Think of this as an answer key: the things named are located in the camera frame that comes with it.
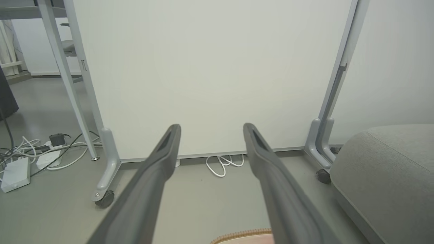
desk leg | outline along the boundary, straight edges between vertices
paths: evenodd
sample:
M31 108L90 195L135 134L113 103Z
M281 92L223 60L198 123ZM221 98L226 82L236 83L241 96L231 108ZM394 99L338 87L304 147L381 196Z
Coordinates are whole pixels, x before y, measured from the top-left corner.
M51 7L51 1L38 0L38 5L45 31L47 32L48 40L60 71L60 76L62 77L63 83L65 83L66 91L68 93L69 99L71 100L72 107L76 114L84 139L87 143L90 155L92 156L93 161L98 160L99 156L96 154L95 147L93 146L93 142L90 137L89 129L87 128L86 121L84 120L81 105L77 99L77 93L73 87L71 72L69 71L66 56L63 52L59 30L57 29L56 19L54 18L53 9Z

white box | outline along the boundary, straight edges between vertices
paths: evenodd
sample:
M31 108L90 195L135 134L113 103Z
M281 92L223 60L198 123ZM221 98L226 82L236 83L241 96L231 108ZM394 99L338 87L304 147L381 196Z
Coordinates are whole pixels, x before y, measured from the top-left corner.
M1 182L4 193L30 184L30 161L22 158L6 165Z

dark gray object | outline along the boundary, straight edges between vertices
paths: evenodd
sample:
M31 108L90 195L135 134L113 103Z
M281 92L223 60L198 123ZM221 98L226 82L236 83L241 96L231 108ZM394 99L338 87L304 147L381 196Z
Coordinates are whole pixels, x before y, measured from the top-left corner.
M98 226L89 244L152 243L164 183L172 176L181 127L171 125Z
M339 244L295 178L252 124L244 140L253 174L261 183L276 244Z
M18 111L18 104L16 103L15 97L10 90L9 84L7 83L6 77L4 76L3 70L0 68L0 106L5 118L11 116L13 113Z

gray metal frame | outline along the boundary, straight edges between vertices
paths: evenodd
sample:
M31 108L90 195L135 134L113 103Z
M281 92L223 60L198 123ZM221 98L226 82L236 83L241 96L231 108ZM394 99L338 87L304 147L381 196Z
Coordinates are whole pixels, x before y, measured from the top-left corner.
M331 115L362 30L369 1L370 0L352 0L351 2L329 86L327 87L318 118L312 121L306 140L304 150L326 171L331 168L335 160L335 156L330 151L329 146L329 138L335 121L331 118Z
M37 2L39 11L41 13L42 21L44 23L44 27L47 32L48 40L50 42L54 58L56 59L57 66L60 71L60 76L62 77L63 83L65 84L66 92L68 93L72 108L74 109L74 113L76 114L77 121L83 133L83 137L87 143L87 147L89 149L90 155L92 156L92 160L98 160L99 156L96 153L91 135L89 133L89 129L87 127L86 121L84 120L83 110L81 108L80 102L77 99L77 93L73 87L71 72L69 71L66 56L63 52L62 42L60 40L59 30L57 29L51 0L37 0Z
M332 162L334 160L334 155L331 153L328 144L334 122L334 119L330 118L330 115L333 111L336 99L342 86L342 81L345 78L346 69L353 55L358 36L360 34L360 30L363 25L369 1L370 0L352 0L351 2L347 23L344 28L344 33L342 35L338 55L336 57L335 65L333 66L329 86L324 97L324 102L318 118L312 121L306 145L304 147L304 150L308 153L308 155L313 157L326 170L331 168ZM125 159L122 161L119 159L113 134L110 129L104 127L101 114L99 112L99 106L96 99L95 90L92 85L92 79L89 73L89 66L87 65L86 56L82 44L82 38L79 30L78 20L76 17L74 2L73 0L64 0L64 3L68 16L69 26L71 28L72 39L74 41L77 52L77 57L79 59L79 62L81 63L80 69L83 75L83 82L85 84L86 91L90 99L98 131L102 138L105 155L107 156L107 167L96 187L96 190L94 191L94 194L91 197L92 201L99 201L102 199L105 192L107 191L122 162L138 162L143 161L144 158Z
M100 133L102 145L107 157L107 166L105 168L104 174L101 176L101 179L99 180L99 183L97 184L96 189L91 196L92 201L99 201L103 198L105 192L108 190L110 183L121 166L121 161L116 149L113 134L110 129L104 127L102 122L98 101L96 100L95 89L93 88L92 78L90 76L89 66L87 64L86 55L84 52L74 2L73 0L64 0L64 3L66 14L68 16L69 27L71 29L72 40L76 49L77 58L80 62L83 82L86 87L87 95L92 107L93 117Z

baseboard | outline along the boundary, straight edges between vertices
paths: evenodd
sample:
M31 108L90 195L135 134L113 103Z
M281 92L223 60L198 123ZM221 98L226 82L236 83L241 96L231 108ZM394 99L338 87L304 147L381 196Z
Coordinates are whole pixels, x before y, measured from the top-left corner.
M31 76L59 76L59 72L30 72ZM81 75L81 71L71 71L71 75Z
M274 152L285 152L285 151L295 151L295 150L303 150L304 147L292 147L292 148L275 148ZM205 158L205 157L215 157L215 156L227 156L227 155L240 155L246 154L246 151L237 151L237 152L216 152L216 153L203 153L203 154L189 154L189 155L178 155L178 159L186 159L186 158ZM126 158L121 159L121 163L134 163L134 162L143 162L146 158Z

